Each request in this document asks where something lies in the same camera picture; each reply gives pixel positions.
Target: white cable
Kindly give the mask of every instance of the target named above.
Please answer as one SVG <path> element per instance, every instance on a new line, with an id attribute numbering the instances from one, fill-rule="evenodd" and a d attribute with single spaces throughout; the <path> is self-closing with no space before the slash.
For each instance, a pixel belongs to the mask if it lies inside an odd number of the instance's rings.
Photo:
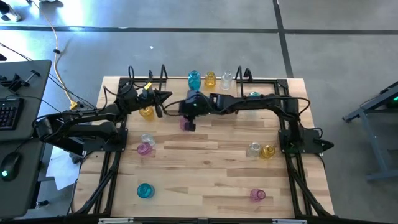
<path id="1" fill-rule="evenodd" d="M 54 33 L 54 36 L 55 36 L 55 50 L 59 51 L 59 48 L 58 48 L 58 35 L 57 35 L 57 33 L 56 33 L 55 29 L 54 29 L 54 26 L 52 25 L 52 23 L 50 22 L 50 20 L 47 18 L 47 16 L 44 14 L 44 12 L 40 9 L 40 7 L 36 4 L 36 2 L 34 2 L 34 1 L 32 1 L 32 2 L 33 2 L 33 4 L 35 4 L 35 6 L 37 7 L 37 9 L 40 11 L 41 15 L 44 16 L 45 20 L 46 20 L 46 21 L 48 22 L 48 24 L 50 25 L 50 27 L 51 27 L 51 29 L 52 29 L 52 31 L 53 31 L 53 33 Z M 59 72 L 58 72 L 58 53 L 56 53 L 56 52 L 54 52 L 54 53 L 55 53 L 55 57 L 54 57 L 54 63 L 53 63 L 53 65 L 54 65 L 55 74 L 57 75 L 57 78 L 58 78 L 58 80 L 60 81 L 60 83 L 62 84 L 62 86 L 63 86 L 63 88 L 64 88 L 64 92 L 65 92 L 66 96 L 68 97 L 68 99 L 69 99 L 69 101 L 70 101 L 70 109 L 73 109 L 74 107 L 77 106 L 77 103 L 71 98 L 71 96 L 69 95 L 69 93 L 66 91 L 67 88 L 66 88 L 64 82 L 62 81 L 61 76 L 60 76 L 60 74 L 59 74 Z"/>

